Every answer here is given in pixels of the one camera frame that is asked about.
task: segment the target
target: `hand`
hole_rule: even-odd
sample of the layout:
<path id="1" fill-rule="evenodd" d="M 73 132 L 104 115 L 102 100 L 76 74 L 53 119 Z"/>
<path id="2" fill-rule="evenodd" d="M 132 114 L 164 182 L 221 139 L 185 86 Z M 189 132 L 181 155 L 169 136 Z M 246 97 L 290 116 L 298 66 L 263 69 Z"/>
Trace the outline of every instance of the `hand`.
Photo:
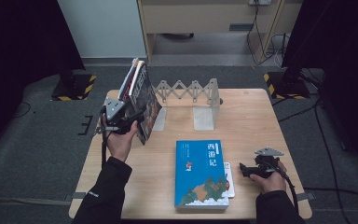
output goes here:
<path id="1" fill-rule="evenodd" d="M 278 166 L 286 172 L 286 168 L 281 161 L 278 161 Z M 259 175 L 250 175 L 250 178 L 261 185 L 263 193 L 268 193 L 274 190 L 286 191 L 286 180 L 278 172 L 272 173 L 269 178 L 263 178 Z"/>
<path id="2" fill-rule="evenodd" d="M 106 126 L 106 118 L 103 116 L 103 123 Z M 106 132 L 106 146 L 112 157 L 126 161 L 130 154 L 132 138 L 138 130 L 138 121 L 134 121 L 129 132 L 125 134 Z"/>

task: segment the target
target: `table top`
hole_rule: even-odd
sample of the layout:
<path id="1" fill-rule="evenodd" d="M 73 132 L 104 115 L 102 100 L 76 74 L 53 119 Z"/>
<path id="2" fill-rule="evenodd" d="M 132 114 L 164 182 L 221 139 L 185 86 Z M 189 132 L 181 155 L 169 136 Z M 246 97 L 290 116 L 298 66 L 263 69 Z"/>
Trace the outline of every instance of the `table top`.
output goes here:
<path id="1" fill-rule="evenodd" d="M 284 141 L 269 96 L 262 89 L 219 89 L 220 105 L 213 131 L 197 132 L 193 128 L 192 99 L 167 99 L 167 115 L 164 131 L 152 132 L 143 146 L 134 136 L 132 149 L 126 163 L 132 174 L 125 187 L 126 198 L 122 218 L 130 219 L 254 219 L 255 198 L 261 187 L 243 177 L 240 162 L 255 166 L 255 151 L 272 147 L 284 153 L 280 159 L 287 168 L 296 194 L 304 192 L 296 167 Z M 117 91 L 108 96 L 116 98 Z M 198 100 L 202 104 L 206 99 Z M 223 211 L 182 211 L 174 208 L 175 147 L 176 140 L 220 139 L 224 161 L 231 164 L 235 197 L 230 199 L 228 209 Z M 101 142 L 97 134 L 91 141 L 89 154 L 79 178 L 76 192 L 88 192 L 101 171 Z M 74 217 L 81 204 L 73 199 L 69 216 Z M 303 218 L 312 212 L 307 200 L 298 202 Z"/>

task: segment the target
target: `black and yellow hazard tape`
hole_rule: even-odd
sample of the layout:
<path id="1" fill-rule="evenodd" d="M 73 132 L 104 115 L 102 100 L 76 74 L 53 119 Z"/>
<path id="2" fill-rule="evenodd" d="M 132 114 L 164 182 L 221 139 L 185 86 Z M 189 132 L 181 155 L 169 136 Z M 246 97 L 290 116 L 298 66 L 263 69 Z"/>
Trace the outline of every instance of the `black and yellow hazard tape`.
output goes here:
<path id="1" fill-rule="evenodd" d="M 78 88 L 78 94 L 69 94 L 68 92 L 64 92 L 63 94 L 58 95 L 51 95 L 52 101 L 73 101 L 73 100 L 85 100 L 90 94 L 90 91 L 92 89 L 92 86 L 94 85 L 94 81 L 96 79 L 96 76 L 88 76 L 86 80 L 82 80 L 82 84 Z"/>
<path id="2" fill-rule="evenodd" d="M 272 81 L 269 77 L 269 74 L 264 74 L 264 80 L 267 83 L 267 87 L 269 90 L 269 94 L 271 95 L 272 99 L 306 99 L 308 98 L 307 95 L 301 95 L 301 94 L 279 94 L 277 93 L 274 88 L 274 85 L 272 84 Z"/>

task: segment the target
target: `power socket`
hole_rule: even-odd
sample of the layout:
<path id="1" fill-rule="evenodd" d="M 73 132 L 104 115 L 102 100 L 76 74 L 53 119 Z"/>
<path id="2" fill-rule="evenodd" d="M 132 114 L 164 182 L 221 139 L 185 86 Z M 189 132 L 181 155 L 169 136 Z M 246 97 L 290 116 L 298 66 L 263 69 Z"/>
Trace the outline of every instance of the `power socket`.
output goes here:
<path id="1" fill-rule="evenodd" d="M 255 6 L 255 5 L 268 6 L 268 5 L 271 5 L 271 1 L 272 0 L 249 0 L 249 5 L 251 5 L 251 6 Z"/>

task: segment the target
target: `blue book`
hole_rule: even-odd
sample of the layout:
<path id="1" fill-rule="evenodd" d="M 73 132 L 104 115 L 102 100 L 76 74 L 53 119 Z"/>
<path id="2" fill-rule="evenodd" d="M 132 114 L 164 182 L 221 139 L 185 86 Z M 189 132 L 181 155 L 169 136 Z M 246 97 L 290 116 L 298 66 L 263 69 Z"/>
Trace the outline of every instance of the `blue book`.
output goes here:
<path id="1" fill-rule="evenodd" d="M 175 169 L 176 208 L 228 208 L 220 140 L 176 141 Z"/>

